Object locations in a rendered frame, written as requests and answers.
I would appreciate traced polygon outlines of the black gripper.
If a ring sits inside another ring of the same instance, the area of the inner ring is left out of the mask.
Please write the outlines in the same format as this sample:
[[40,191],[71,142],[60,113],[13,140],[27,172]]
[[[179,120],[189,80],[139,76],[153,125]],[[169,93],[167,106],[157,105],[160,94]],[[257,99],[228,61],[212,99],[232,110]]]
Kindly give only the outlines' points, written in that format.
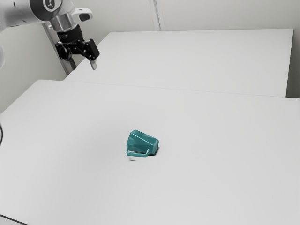
[[97,58],[100,55],[97,45],[93,39],[84,40],[80,25],[65,32],[57,32],[60,42],[55,44],[58,57],[61,60],[71,60],[72,53],[63,45],[76,41],[78,52],[90,61],[93,70],[97,69]]

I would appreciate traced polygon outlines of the teal faceted mug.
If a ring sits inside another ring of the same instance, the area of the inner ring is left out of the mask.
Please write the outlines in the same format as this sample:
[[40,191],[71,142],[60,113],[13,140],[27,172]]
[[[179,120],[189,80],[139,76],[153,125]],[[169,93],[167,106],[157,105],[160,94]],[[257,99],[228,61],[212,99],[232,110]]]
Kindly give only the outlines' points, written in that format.
[[127,156],[154,156],[159,148],[159,140],[141,131],[133,130],[129,134],[126,147]]

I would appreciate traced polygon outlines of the grey metal upright post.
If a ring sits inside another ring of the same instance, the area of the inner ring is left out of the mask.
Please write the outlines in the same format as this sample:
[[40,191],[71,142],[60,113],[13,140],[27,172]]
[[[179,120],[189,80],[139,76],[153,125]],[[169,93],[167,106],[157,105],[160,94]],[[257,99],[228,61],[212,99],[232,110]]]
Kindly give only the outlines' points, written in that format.
[[42,26],[43,26],[43,28],[46,32],[46,35],[47,35],[47,37],[54,49],[59,61],[60,61],[65,73],[66,73],[66,76],[68,76],[74,69],[76,69],[75,61],[73,59],[71,61],[65,61],[65,60],[60,59],[57,49],[56,49],[56,46],[55,46],[55,44],[60,41],[57,33],[52,29],[52,26],[49,22],[43,23]]

